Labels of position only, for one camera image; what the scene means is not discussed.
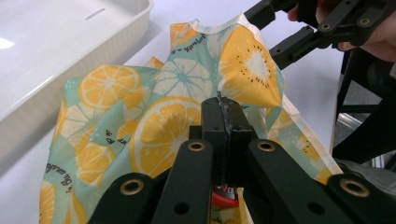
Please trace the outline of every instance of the black metal bracket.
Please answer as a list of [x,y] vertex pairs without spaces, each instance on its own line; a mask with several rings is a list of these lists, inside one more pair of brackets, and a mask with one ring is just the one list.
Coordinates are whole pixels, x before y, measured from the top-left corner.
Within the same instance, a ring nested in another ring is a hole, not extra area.
[[[170,171],[154,179],[135,173],[118,178],[90,223],[209,223],[216,182],[244,188],[255,223],[396,220],[396,202],[359,176],[334,175],[327,186],[314,181],[282,146],[257,138],[236,101],[204,101],[202,120],[191,127]],[[224,166],[220,180],[212,177],[217,163]]]
[[351,42],[360,46],[367,41],[375,28],[396,9],[393,0],[343,0],[320,24],[315,18],[317,0],[264,0],[248,10],[245,15],[254,25],[262,29],[275,20],[275,12],[299,5],[298,19],[310,24],[270,50],[280,69],[297,62],[313,49],[325,49],[340,42]]

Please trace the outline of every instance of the white table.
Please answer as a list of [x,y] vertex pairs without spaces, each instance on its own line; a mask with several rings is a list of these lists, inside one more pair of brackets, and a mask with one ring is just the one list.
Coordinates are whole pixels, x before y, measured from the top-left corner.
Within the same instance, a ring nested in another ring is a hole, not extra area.
[[[169,25],[199,19],[204,25],[222,24],[245,12],[258,1],[164,1],[154,2],[150,25],[145,36],[147,45],[126,64],[143,65],[151,56],[165,60],[169,52]],[[269,48],[299,30],[303,25],[289,22],[284,13],[262,30]],[[314,50],[296,64],[284,70],[286,93],[301,111],[326,147],[332,145],[332,130],[342,54],[334,49]],[[37,223],[39,188],[49,155],[50,140],[55,125],[48,118],[42,130],[33,133],[25,151],[17,151],[16,161],[0,164],[0,222]]]

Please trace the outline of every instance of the fabric cloth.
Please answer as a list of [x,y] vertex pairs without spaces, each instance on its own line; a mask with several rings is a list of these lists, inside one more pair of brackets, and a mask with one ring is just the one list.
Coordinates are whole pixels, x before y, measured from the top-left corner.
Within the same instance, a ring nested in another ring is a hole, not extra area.
[[396,198],[396,174],[394,172],[382,168],[362,166],[354,161],[339,159],[336,161],[346,173],[359,175],[378,189]]
[[164,63],[103,65],[70,79],[41,188],[40,222],[85,223],[119,176],[155,177],[170,168],[189,127],[201,122],[200,103],[218,91],[241,104],[260,138],[269,133],[326,183],[341,170],[283,88],[260,31],[243,15],[218,27],[173,24]]

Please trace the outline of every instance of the white plastic tray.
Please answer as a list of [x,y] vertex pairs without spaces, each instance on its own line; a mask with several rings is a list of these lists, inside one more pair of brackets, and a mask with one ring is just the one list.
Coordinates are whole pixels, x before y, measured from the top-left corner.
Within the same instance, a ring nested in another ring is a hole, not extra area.
[[0,1],[0,162],[57,113],[67,79],[114,63],[147,31],[152,0]]

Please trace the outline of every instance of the white surface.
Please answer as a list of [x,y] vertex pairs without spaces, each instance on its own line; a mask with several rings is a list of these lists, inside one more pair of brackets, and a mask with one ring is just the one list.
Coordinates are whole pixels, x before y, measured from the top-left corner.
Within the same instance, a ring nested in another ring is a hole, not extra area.
[[[143,65],[151,56],[165,60],[169,52],[169,24],[199,19],[204,25],[222,24],[245,12],[257,1],[200,0],[186,4],[185,1],[157,0],[150,13],[150,27],[161,29],[145,48],[140,50],[128,64]],[[268,46],[272,47],[302,25],[289,22],[282,14],[277,21],[262,31]],[[333,49],[315,50],[285,70],[290,100],[302,112],[326,147],[331,144],[336,92],[341,65],[341,54]],[[49,126],[54,118],[48,118]],[[37,223],[39,188],[53,129],[41,131],[30,144],[27,152],[9,169],[0,172],[0,222]]]
[[0,1],[0,37],[13,44],[0,50],[0,119],[37,87],[135,21],[148,7],[140,7],[142,3]]
[[57,112],[67,79],[116,62],[145,34],[151,8],[151,0],[0,1],[0,37],[14,43],[0,49],[0,162]]

